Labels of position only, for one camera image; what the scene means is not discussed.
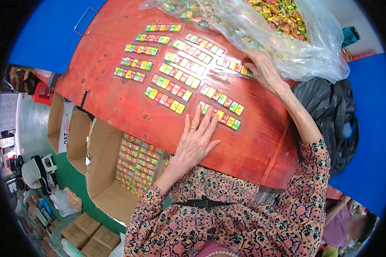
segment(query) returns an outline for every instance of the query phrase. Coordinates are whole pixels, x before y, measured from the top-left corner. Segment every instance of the woman's left hand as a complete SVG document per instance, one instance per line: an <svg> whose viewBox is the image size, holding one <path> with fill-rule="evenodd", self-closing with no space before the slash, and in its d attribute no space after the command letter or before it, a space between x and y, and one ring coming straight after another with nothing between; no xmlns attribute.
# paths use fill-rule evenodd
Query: woman's left hand
<svg viewBox="0 0 386 257"><path fill-rule="evenodd" d="M193 120L187 114L184 120L184 132L181 136L175 156L170 160L165 172L156 181L156 185L164 191L185 175L192 167L199 164L213 148L220 144L220 140L210 142L218 121L213 107L207 109L206 115L200 123L201 106L197 105Z"/></svg>

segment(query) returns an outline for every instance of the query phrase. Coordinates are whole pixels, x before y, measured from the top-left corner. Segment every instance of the blue wall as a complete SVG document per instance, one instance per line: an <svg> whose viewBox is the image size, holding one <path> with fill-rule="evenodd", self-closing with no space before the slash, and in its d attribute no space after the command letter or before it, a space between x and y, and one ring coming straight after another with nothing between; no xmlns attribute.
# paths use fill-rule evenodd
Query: blue wall
<svg viewBox="0 0 386 257"><path fill-rule="evenodd" d="M352 161L329 184L380 217L386 206L386 54L349 66L359 143Z"/></svg>

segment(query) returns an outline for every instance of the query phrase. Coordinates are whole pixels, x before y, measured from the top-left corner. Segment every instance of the floor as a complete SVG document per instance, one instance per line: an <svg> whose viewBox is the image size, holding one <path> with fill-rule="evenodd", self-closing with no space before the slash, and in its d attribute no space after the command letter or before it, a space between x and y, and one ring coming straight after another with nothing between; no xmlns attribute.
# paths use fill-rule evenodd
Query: floor
<svg viewBox="0 0 386 257"><path fill-rule="evenodd" d="M108 217L97 208L89 198L86 189L86 179L67 160L66 153L57 155L47 138L47 123L50 106L34 103L31 96L26 95L20 98L20 111L17 117L17 132L20 138L17 142L21 156L24 160L30 160L34 155L45 156L52 154L53 161L57 166L55 171L57 182L60 188L68 186L83 202L82 212L87 212L102 225L115 233L125 233L126 228ZM63 220L60 213L51 204L51 211L57 219Z"/></svg>

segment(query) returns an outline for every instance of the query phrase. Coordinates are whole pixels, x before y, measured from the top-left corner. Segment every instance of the open cardboard box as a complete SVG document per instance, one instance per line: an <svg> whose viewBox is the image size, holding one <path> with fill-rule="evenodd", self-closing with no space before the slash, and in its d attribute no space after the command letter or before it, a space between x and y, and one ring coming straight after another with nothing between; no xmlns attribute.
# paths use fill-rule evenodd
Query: open cardboard box
<svg viewBox="0 0 386 257"><path fill-rule="evenodd" d="M83 175L86 175L87 137L92 126L90 117L81 110L74 109L67 133L67 159Z"/></svg>
<svg viewBox="0 0 386 257"><path fill-rule="evenodd" d="M140 198L115 183L118 153L124 132L105 121L94 119L87 142L86 183L93 203L108 216L127 224ZM157 168L155 179L163 172L165 161Z"/></svg>
<svg viewBox="0 0 386 257"><path fill-rule="evenodd" d="M66 151L66 137L70 117L75 103L65 102L64 97L55 92L48 115L47 137L54 151L59 154Z"/></svg>

